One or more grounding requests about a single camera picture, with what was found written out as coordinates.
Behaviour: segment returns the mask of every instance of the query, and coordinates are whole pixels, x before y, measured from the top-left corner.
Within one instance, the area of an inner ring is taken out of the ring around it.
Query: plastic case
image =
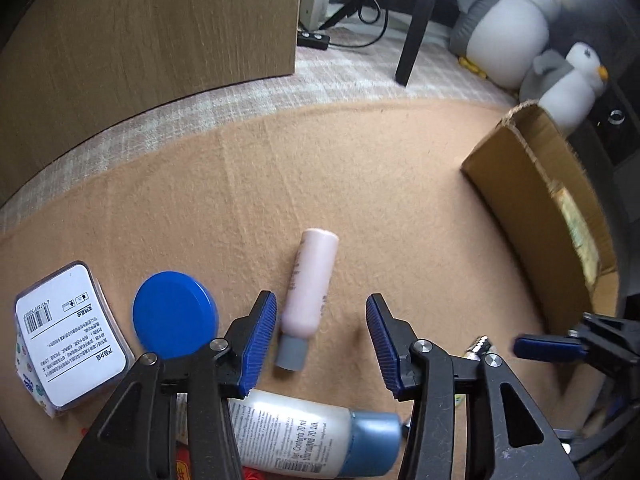
[[[134,362],[84,262],[72,262],[20,293],[15,313],[34,372],[57,410],[118,380]]]

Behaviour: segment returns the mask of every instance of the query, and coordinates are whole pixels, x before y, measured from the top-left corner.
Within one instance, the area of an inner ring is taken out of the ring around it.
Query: bottle cap
[[[293,372],[302,370],[305,366],[306,352],[308,350],[309,341],[306,339],[282,334],[278,343],[276,366]]]
[[[388,473],[400,452],[401,428],[397,413],[351,412],[351,446],[338,476]]]
[[[133,327],[148,352],[171,359],[192,354],[216,338],[218,311],[199,282],[167,270],[154,274],[138,289]]]

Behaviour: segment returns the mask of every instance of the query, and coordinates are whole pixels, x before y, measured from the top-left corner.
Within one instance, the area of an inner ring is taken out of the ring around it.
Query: small penguin plush
[[[458,0],[458,7],[450,51],[473,72],[517,90],[548,42],[560,0]]]
[[[520,102],[538,100],[566,138],[585,120],[608,79],[598,54],[586,43],[574,44],[566,58],[546,50],[533,60],[520,88]]]

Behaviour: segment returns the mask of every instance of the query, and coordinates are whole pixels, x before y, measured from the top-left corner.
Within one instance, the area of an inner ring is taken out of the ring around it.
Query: plaid cloth
[[[296,72],[291,76],[202,92],[116,124],[65,153],[22,186],[0,208],[0,233],[90,176],[231,121],[307,105],[391,98],[452,98],[506,107],[515,103],[492,83],[461,68],[455,56],[435,44],[423,45],[409,85],[403,88],[394,81],[401,50],[401,41],[387,38],[363,49],[298,47]]]

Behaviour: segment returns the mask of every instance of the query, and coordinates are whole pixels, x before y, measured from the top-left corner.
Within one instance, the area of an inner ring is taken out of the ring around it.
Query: blue gripper pad
[[[391,343],[391,338],[373,295],[367,298],[367,327],[386,389],[390,390],[397,399],[403,390],[400,377],[400,359]]]
[[[239,393],[243,396],[255,387],[260,377],[262,363],[267,355],[271,335],[276,325],[276,297],[270,292],[262,311],[255,321],[254,330],[248,337],[244,351],[242,352],[242,372],[238,383]]]
[[[513,341],[513,354],[520,359],[545,363],[572,363],[585,358],[580,340],[552,335],[519,335]]]

